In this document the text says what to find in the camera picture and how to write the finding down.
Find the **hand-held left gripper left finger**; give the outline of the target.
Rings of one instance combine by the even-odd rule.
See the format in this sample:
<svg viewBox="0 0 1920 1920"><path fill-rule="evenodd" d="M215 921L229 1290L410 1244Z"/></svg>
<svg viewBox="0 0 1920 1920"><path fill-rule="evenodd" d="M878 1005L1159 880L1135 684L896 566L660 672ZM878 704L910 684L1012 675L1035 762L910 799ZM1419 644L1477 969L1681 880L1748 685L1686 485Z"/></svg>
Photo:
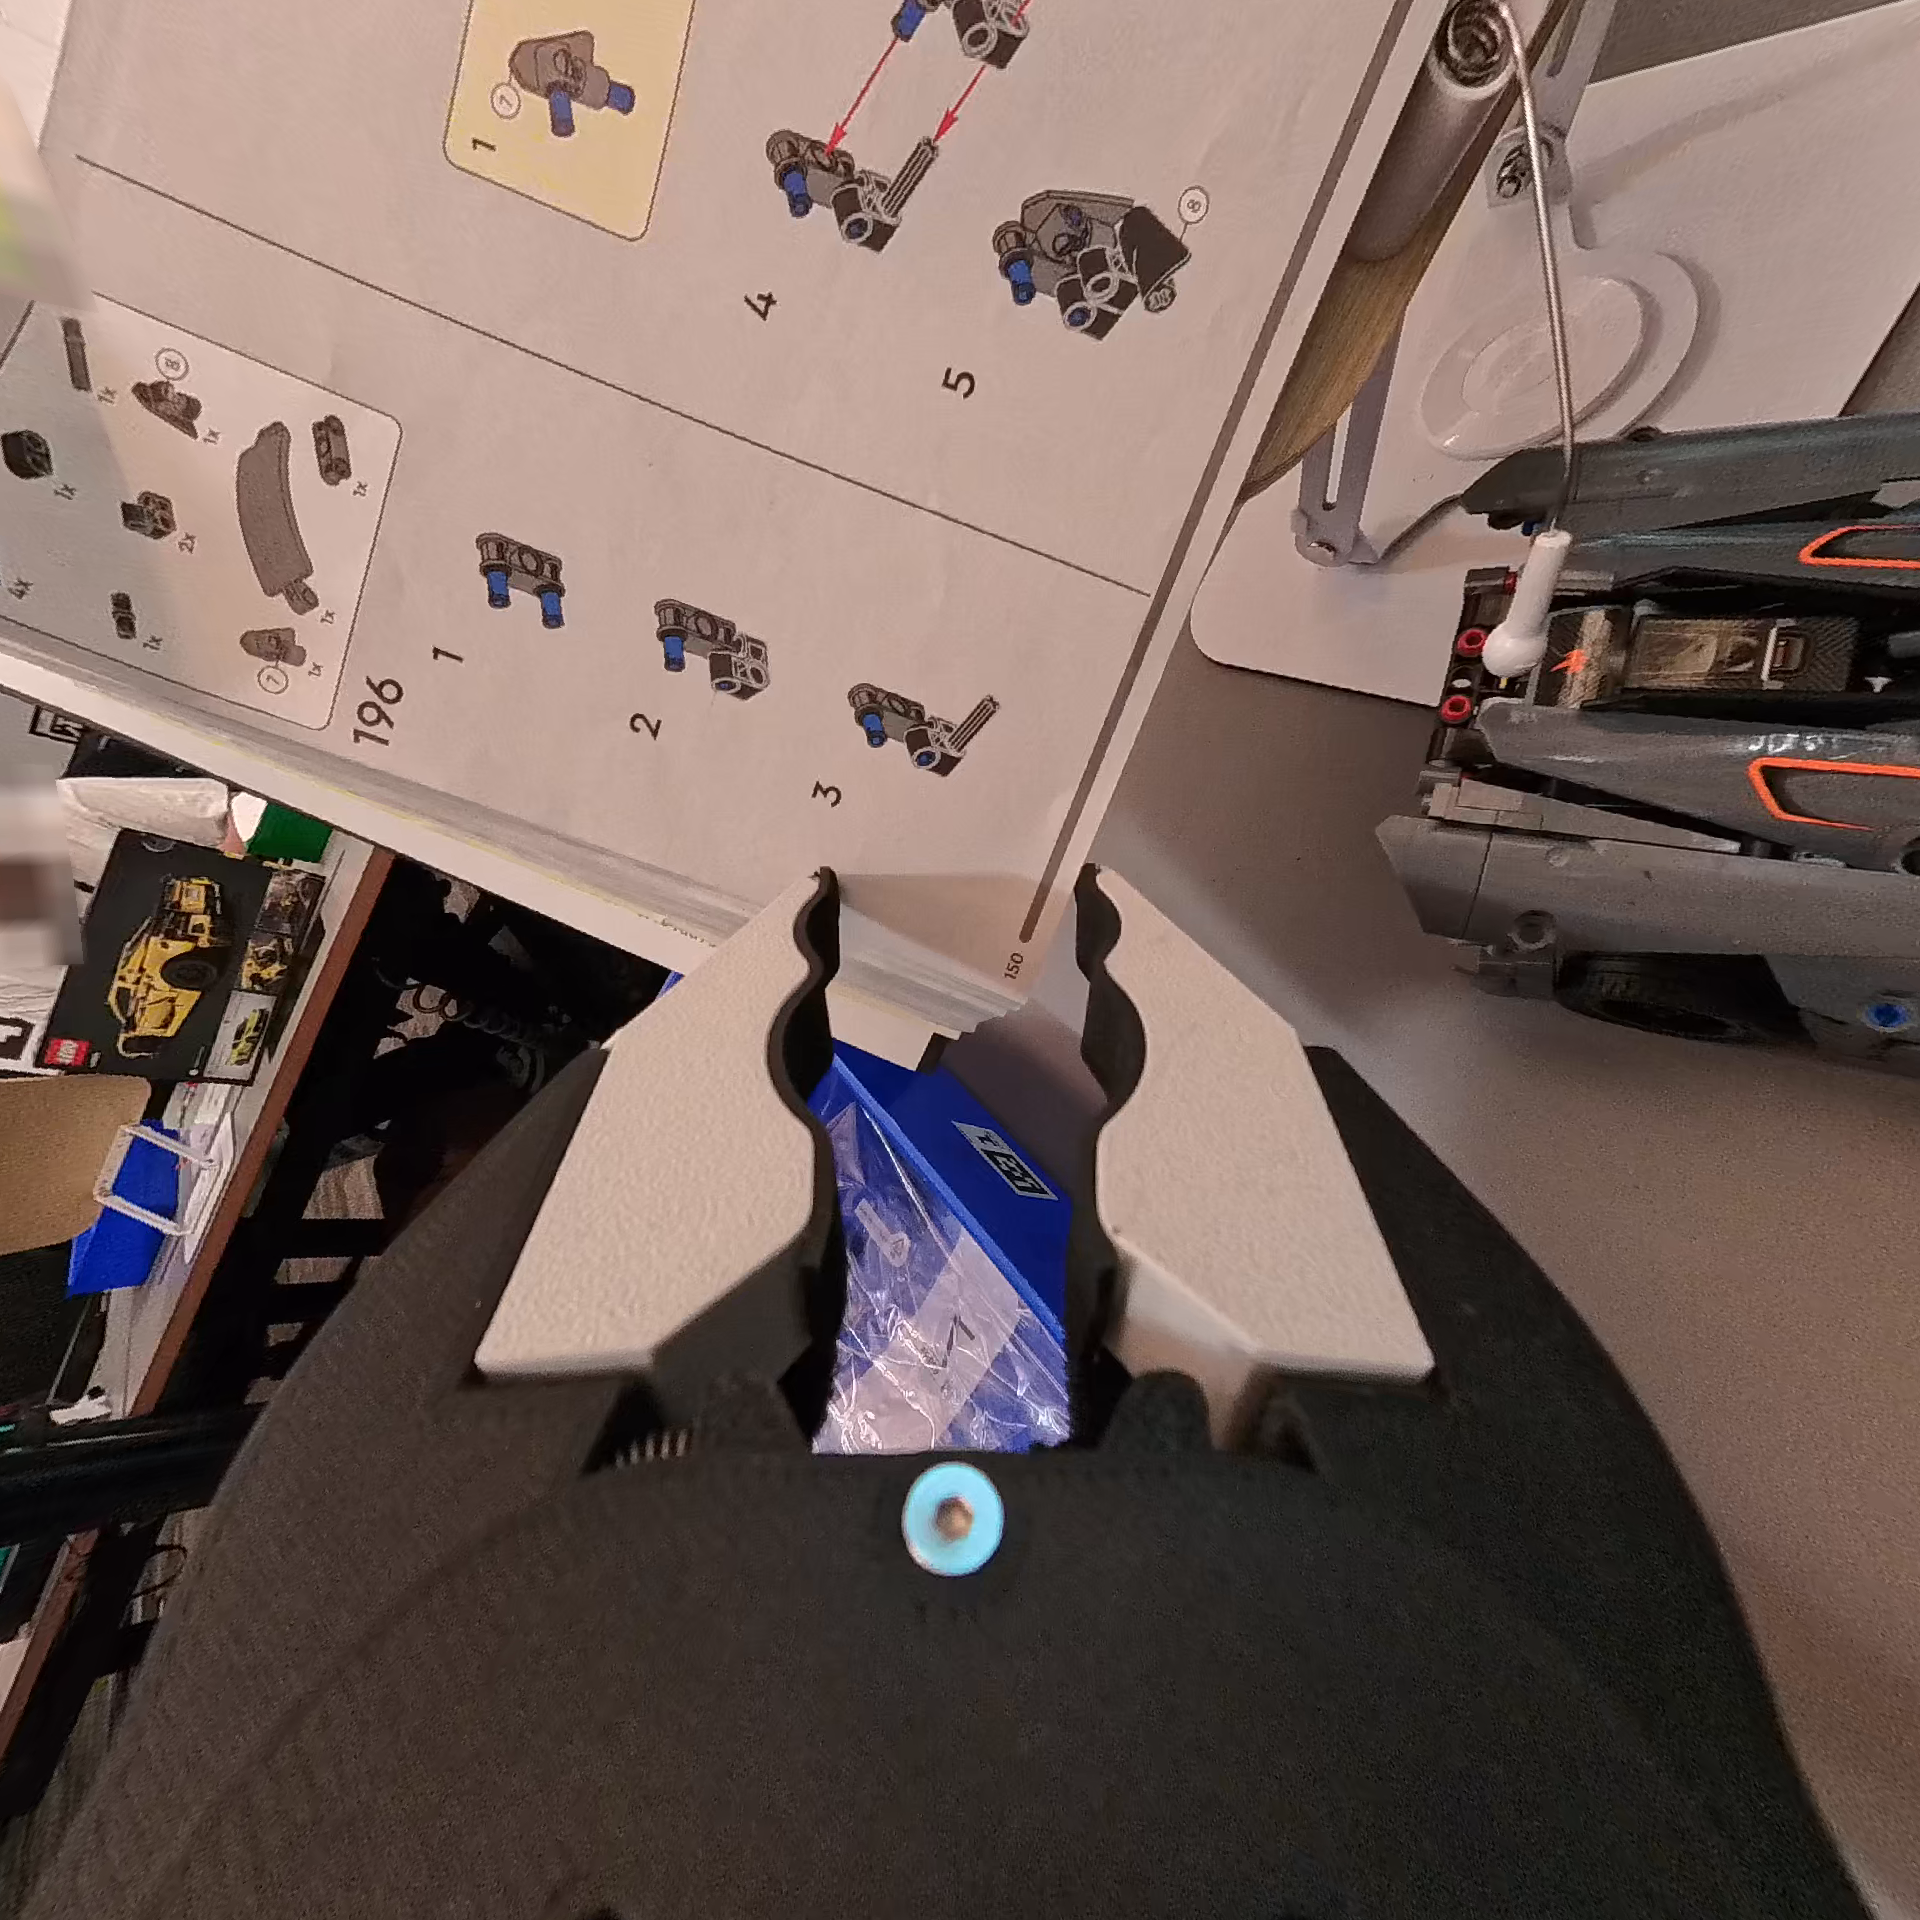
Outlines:
<svg viewBox="0 0 1920 1920"><path fill-rule="evenodd" d="M844 1316L829 1133L841 893L788 885L597 1055L492 1321L487 1381L638 1381L660 1426L775 1389L811 1448Z"/></svg>

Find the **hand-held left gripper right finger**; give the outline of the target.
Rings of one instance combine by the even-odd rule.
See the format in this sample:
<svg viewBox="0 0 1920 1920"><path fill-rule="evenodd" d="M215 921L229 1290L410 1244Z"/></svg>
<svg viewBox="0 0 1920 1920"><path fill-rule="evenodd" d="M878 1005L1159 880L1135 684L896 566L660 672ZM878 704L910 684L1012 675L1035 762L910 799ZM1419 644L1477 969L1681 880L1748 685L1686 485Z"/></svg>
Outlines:
<svg viewBox="0 0 1920 1920"><path fill-rule="evenodd" d="M1073 883L1100 1092L1072 1225L1072 1439L1180 1376L1218 1448L1282 1381L1428 1385L1437 1360L1295 1029L1114 868Z"/></svg>

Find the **grey lego car model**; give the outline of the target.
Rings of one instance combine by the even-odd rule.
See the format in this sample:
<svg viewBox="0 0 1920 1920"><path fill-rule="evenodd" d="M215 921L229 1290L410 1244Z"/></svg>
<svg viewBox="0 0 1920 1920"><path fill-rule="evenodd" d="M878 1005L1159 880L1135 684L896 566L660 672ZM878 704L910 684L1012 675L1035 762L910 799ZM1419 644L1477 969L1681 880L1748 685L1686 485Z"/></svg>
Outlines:
<svg viewBox="0 0 1920 1920"><path fill-rule="evenodd" d="M1413 812L1419 929L1494 996L1918 1077L1918 411L1515 452Z"/></svg>

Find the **blue plastic bin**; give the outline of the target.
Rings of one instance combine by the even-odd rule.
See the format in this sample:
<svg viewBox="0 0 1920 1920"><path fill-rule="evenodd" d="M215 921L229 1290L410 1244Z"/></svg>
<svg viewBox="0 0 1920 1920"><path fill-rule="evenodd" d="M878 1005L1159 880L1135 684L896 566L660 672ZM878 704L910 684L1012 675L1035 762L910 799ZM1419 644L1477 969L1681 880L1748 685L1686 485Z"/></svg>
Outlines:
<svg viewBox="0 0 1920 1920"><path fill-rule="evenodd" d="M840 1044L811 1110L823 1123L844 1101L869 1107L982 1235L992 1235L1051 1309L1063 1348L1068 1188L946 1067L918 1076Z"/></svg>

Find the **crumpled clear plastic bags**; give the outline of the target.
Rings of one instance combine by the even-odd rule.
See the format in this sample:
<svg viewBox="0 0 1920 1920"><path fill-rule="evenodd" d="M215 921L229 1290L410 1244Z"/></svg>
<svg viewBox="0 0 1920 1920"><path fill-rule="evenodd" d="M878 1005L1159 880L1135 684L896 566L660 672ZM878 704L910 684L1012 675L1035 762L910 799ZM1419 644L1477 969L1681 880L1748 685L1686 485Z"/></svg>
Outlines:
<svg viewBox="0 0 1920 1920"><path fill-rule="evenodd" d="M844 1316L820 1458L1033 1452L1068 1439L1062 1333L992 1235L844 1101L823 1116Z"/></svg>

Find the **yellow car picture booklet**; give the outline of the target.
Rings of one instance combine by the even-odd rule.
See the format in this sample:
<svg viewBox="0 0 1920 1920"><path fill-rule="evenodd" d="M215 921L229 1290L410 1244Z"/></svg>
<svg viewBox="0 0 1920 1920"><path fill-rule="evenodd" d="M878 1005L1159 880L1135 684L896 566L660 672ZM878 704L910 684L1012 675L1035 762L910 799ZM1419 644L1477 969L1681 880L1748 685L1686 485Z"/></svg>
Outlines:
<svg viewBox="0 0 1920 1920"><path fill-rule="evenodd" d="M118 832L36 1067L251 1084L300 992L323 895L315 868Z"/></svg>

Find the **white plastic bag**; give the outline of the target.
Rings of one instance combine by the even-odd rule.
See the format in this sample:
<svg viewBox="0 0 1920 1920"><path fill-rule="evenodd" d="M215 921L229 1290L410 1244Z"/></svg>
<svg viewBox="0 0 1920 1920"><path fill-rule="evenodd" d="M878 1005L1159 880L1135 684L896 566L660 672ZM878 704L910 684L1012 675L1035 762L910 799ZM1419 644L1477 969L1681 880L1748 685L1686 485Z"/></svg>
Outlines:
<svg viewBox="0 0 1920 1920"><path fill-rule="evenodd" d="M68 835L122 832L245 857L266 799L215 776L59 776Z"/></svg>

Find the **open instruction booklet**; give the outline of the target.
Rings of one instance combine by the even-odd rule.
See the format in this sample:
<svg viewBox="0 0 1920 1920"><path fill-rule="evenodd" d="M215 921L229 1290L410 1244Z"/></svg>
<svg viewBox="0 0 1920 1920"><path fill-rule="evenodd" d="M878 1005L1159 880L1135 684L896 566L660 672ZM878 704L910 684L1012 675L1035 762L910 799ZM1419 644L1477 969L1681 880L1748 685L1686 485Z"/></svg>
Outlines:
<svg viewBox="0 0 1920 1920"><path fill-rule="evenodd" d="M669 968L1044 969L1441 4L68 4L4 685Z"/></svg>

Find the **white metal book stand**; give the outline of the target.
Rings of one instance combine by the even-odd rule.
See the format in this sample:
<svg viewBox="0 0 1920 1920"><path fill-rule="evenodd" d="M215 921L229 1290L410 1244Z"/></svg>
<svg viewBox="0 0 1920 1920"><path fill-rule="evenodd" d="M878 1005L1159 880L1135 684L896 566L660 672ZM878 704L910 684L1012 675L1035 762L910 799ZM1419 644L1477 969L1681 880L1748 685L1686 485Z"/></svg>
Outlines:
<svg viewBox="0 0 1920 1920"><path fill-rule="evenodd" d="M1837 414L1918 290L1918 4L1591 85L1553 196L1583 440ZM1437 511L1556 439L1529 204L1468 193L1378 394L1361 560L1263 490L1189 614L1208 661L1428 705L1467 573L1526 552Z"/></svg>

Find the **blue bin with clear bracket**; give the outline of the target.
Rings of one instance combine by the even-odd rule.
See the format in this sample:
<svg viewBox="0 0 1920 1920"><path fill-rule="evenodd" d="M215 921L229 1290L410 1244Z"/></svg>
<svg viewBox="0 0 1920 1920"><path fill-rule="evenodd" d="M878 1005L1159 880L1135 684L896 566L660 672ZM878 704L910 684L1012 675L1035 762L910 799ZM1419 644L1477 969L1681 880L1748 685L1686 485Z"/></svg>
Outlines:
<svg viewBox="0 0 1920 1920"><path fill-rule="evenodd" d="M229 1181L231 1152L225 1116L185 1130L122 1128L94 1181L100 1212L68 1250L64 1298L142 1286L166 1259L189 1254Z"/></svg>

